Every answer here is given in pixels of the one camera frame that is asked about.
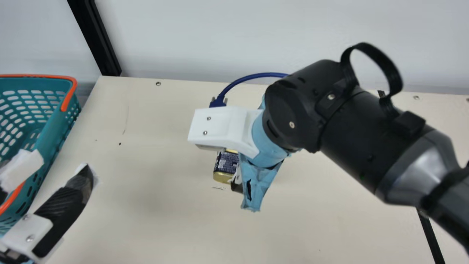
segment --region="black velcro strap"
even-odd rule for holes
[[[344,51],[344,53],[342,53],[342,56],[340,57],[340,66],[345,77],[346,93],[351,92],[359,85],[352,64],[350,63],[350,54],[354,49],[365,53],[365,55],[372,59],[383,71],[389,84],[389,94],[381,97],[379,99],[379,104],[389,119],[396,118],[399,113],[394,108],[391,97],[402,91],[402,78],[394,63],[382,51],[373,45],[364,42],[358,43],[349,47]]]
[[[422,199],[422,209],[425,210],[427,215],[431,215],[431,212],[435,209],[437,202],[446,193],[446,191],[456,184],[462,182],[467,177],[469,177],[469,167],[458,169],[449,173],[428,196]]]

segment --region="teal plastic basket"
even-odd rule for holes
[[[44,165],[0,205],[0,236],[29,209],[81,111],[76,80],[66,76],[0,75],[0,162],[37,149]]]

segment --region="table surface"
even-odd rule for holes
[[[216,153],[191,145],[187,134],[194,110],[224,86],[98,80],[31,207],[80,163],[97,172],[100,183],[49,264],[433,262],[414,208],[383,204],[321,153],[288,158],[259,213],[240,209],[240,194],[213,188],[222,185],[212,179]],[[264,90],[239,85],[228,103],[255,109]],[[394,103],[449,135],[462,165],[466,98],[401,93]],[[462,246],[433,227],[446,262],[468,263]]]

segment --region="basket hole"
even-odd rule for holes
[[[18,208],[18,210],[16,210],[16,213],[19,213],[21,212],[21,210],[23,210],[24,206],[26,205],[26,202],[23,202],[20,206],[20,208]]]
[[[10,220],[10,219],[11,219],[11,217],[8,217],[8,218],[6,218],[6,219],[3,219],[2,221],[0,221],[0,223],[5,222],[5,221],[8,221],[8,220]]]
[[[8,153],[9,150],[10,150],[10,148],[9,148],[9,147],[6,147],[6,148],[1,152],[1,154],[5,156],[5,155]]]

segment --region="metal bolt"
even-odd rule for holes
[[[26,242],[31,242],[34,240],[34,235],[29,235],[27,238],[26,238]]]

